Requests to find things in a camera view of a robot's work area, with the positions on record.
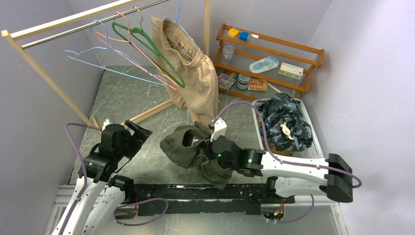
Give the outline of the olive green shorts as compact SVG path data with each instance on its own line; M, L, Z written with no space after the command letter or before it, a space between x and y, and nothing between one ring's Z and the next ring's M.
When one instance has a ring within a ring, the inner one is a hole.
M174 132L160 142L161 150L176 165L189 169L195 168L198 175L219 190L223 190L232 177L232 170L220 164L199 165L202 143L210 142L212 131L203 124L178 126Z

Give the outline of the beige shorts with white stripe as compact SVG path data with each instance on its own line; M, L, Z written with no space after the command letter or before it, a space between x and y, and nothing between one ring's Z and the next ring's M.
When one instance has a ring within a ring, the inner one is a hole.
M152 17L152 40L161 53L182 75L185 88L166 88L170 99L180 109L187 108L192 121L209 125L218 114L218 79L211 59L202 50L196 52L192 42L175 24ZM161 58L156 62L176 76Z

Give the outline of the light blue wire hanger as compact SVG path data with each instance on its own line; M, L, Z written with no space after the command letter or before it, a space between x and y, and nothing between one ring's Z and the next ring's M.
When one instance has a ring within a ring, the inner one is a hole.
M145 54L135 43L132 43L133 41L132 41L132 30L131 29L127 30L126 38L122 38L122 37L114 38L109 35L108 27L104 23L103 20L92 20L91 23L87 24L87 28L90 29L90 31L93 31L93 27L98 26L98 25L101 25L104 28L104 31L103 32L96 31L95 36L100 42L104 44L103 47L92 47L92 48L89 48L87 50L80 51L80 52L76 52L73 50L64 50L65 56L75 61L85 63L87 65L91 65L93 67L97 67L100 69L106 69L108 71L115 72L121 75L125 75L130 78L135 78L135 79L138 79L144 82L149 82L155 85L170 86L172 88L178 87L178 84L175 81L173 81L171 77L165 74L162 71L162 69L158 65L156 65L156 63L147 54ZM129 43L132 43L133 49L138 50L138 55L148 60L148 62L150 62L151 65L155 66L158 72L153 73L149 71L145 66L135 61L128 54L114 48L114 46L125 46L126 44L129 44ZM96 54L97 59L99 61L98 64L84 61L81 59L82 55L86 55L89 52L94 52ZM143 76L138 77L138 76L131 75L126 71L111 69L110 68L111 62L115 62L117 66L132 65L134 68L140 69L142 72L150 76L152 79L149 80Z

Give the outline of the green hanger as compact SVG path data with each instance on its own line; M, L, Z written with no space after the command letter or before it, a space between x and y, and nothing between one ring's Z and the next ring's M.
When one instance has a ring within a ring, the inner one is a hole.
M158 47L155 45L150 36L142 29L142 27L130 28L129 21L126 16L121 12L115 12L114 16L121 16L125 19L127 25L123 25L117 22L112 22L113 31L120 37L120 39L113 39L113 41L118 41L122 43L128 43L138 52L140 52L146 59L148 59L159 71L158 75L154 76L162 82L163 85L166 85L174 90L180 88L185 88L185 81L182 75L178 72L176 68L169 62L169 60L161 53ZM134 42L133 39L139 41L143 46L148 48L156 57L161 58L167 65L173 70L176 76L172 75L167 69L159 65L154 59L150 58L146 53L144 53Z

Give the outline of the dark leaf-print shorts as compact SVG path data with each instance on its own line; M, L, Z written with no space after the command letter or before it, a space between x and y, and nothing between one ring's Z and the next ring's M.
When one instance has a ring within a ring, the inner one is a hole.
M303 119L297 100L287 94L277 93L271 99L256 102L255 107L265 124L270 146L301 152L312 145L312 130Z

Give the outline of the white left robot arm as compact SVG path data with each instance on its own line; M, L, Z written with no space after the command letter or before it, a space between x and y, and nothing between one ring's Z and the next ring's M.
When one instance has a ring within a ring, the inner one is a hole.
M153 134L126 120L123 124L108 123L102 128L101 141L82 157L74 144L81 167L74 192L53 234L94 235L119 204L137 202L134 181L119 175L119 162L131 161Z

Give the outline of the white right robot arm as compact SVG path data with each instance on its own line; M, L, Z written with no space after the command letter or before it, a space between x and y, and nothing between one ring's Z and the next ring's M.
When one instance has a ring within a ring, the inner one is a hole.
M241 148L219 136L207 140L204 150L210 160L246 177L266 177L269 186L264 197L275 203L280 198L297 195L325 195L341 203L353 201L352 168L338 154L328 158L304 159L279 156L253 148Z

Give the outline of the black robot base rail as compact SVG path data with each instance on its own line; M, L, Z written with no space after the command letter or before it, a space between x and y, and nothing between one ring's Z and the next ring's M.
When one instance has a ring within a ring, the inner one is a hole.
M212 185L135 184L123 204L138 202L138 216L160 214L233 213L260 215L265 205L294 203L282 198L270 183L228 184L223 190Z

